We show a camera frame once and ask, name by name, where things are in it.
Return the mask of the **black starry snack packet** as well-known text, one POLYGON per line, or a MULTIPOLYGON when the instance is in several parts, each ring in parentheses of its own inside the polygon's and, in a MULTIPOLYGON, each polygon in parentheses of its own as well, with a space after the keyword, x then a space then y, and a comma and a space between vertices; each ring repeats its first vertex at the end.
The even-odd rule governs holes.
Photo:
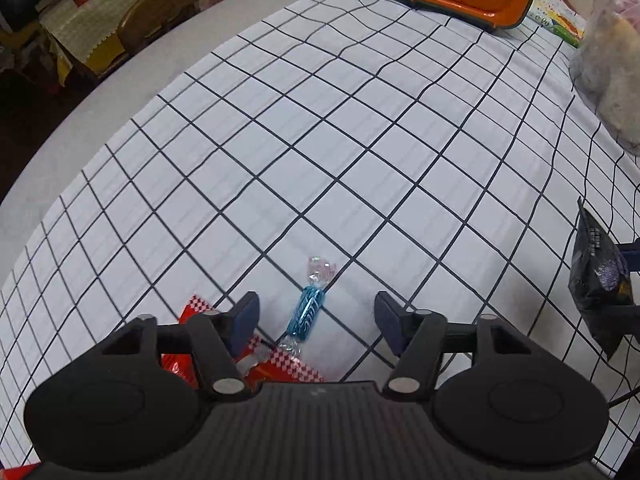
POLYGON ((577 205, 578 226, 568 290, 591 337, 610 360, 624 334, 605 310, 634 305, 630 272, 617 245, 584 202, 578 200, 577 205))

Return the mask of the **red checkered snack bag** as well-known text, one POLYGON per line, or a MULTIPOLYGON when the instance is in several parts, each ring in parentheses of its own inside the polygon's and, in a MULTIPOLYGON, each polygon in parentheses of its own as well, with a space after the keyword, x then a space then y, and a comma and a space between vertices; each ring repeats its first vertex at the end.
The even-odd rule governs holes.
MULTIPOLYGON (((318 370, 280 348, 269 348, 258 335, 250 338, 234 362, 252 389, 262 382, 324 382, 318 370)), ((163 354, 160 364, 164 370, 181 377, 193 389, 198 388, 192 359, 187 354, 163 354)))

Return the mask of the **blue candy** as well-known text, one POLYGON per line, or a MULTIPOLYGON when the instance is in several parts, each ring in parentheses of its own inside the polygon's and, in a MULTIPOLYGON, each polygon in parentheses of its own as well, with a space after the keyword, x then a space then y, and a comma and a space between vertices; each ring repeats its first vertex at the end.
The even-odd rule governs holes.
POLYGON ((326 286, 332 282, 336 272, 333 263, 322 257, 309 257, 307 261, 307 285, 303 288, 286 326, 285 336, 278 348, 298 358, 302 344, 308 339, 314 322, 326 299, 326 286))

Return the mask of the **clear plastic food bag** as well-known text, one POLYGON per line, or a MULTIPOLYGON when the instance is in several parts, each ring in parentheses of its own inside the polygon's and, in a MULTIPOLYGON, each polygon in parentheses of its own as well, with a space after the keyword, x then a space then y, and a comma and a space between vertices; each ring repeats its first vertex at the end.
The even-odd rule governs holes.
POLYGON ((596 0, 570 78, 605 129, 639 154, 639 0, 596 0))

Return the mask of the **white grid tablecloth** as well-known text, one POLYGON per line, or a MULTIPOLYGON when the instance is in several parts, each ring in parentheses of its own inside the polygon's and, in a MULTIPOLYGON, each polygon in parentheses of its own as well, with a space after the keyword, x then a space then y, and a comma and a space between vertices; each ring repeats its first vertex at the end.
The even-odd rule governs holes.
POLYGON ((495 313, 608 400, 607 358, 568 291, 577 208, 639 233, 639 163, 575 92, 568 44, 533 21, 488 34, 398 0, 298 0, 209 49, 134 108, 47 204, 1 289, 1 459, 37 455, 29 393, 138 314, 258 292, 284 333, 311 256, 336 277, 303 359, 381 380, 381 289, 457 322, 495 313))

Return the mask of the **red storage box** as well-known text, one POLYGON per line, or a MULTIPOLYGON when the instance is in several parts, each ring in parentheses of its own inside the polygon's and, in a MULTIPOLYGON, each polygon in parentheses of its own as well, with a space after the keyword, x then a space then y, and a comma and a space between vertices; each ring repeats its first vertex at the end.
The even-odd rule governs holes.
POLYGON ((40 463, 35 463, 9 469, 1 469, 0 480, 26 480, 30 474, 38 469, 39 466, 40 463))

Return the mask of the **colourful printed paper pack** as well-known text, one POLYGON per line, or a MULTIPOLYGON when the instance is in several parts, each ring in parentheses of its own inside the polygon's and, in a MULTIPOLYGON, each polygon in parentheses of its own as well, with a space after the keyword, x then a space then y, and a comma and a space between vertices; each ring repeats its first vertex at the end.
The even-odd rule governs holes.
POLYGON ((574 48, 582 42, 587 21, 567 0, 533 0, 527 16, 574 48))

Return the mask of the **wooden chair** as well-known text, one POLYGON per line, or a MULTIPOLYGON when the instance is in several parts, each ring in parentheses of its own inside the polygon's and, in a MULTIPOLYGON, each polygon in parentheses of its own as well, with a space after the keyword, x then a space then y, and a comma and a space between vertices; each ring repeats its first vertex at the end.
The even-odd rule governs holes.
POLYGON ((116 34, 126 53, 135 55, 198 12, 198 0, 137 0, 116 34))

